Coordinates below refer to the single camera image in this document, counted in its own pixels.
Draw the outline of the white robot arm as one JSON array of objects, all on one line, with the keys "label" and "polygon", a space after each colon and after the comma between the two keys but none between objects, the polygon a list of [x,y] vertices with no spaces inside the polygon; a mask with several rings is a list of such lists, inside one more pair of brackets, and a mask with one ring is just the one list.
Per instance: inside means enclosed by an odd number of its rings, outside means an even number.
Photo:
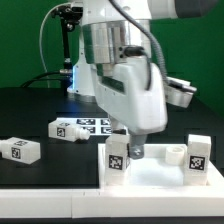
[{"label": "white robot arm", "polygon": [[130,133],[129,156],[144,156],[147,135],[166,128],[175,94],[196,89],[167,75],[150,22],[206,15],[219,0],[68,0],[81,8],[84,55],[96,102]]}]

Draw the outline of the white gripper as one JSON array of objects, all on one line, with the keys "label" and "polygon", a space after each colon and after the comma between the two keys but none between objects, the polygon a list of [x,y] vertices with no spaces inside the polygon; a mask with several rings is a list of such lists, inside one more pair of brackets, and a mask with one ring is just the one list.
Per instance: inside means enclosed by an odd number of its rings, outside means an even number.
[{"label": "white gripper", "polygon": [[130,132],[129,156],[132,159],[144,157],[144,134],[161,132],[167,125],[167,108],[160,71],[151,65],[151,85],[148,81],[147,62],[144,57],[128,58],[126,63],[116,64],[110,70],[112,79],[121,83],[118,91],[102,83],[104,76],[91,68],[96,102],[106,113],[112,116],[112,132],[126,135],[126,126]]}]

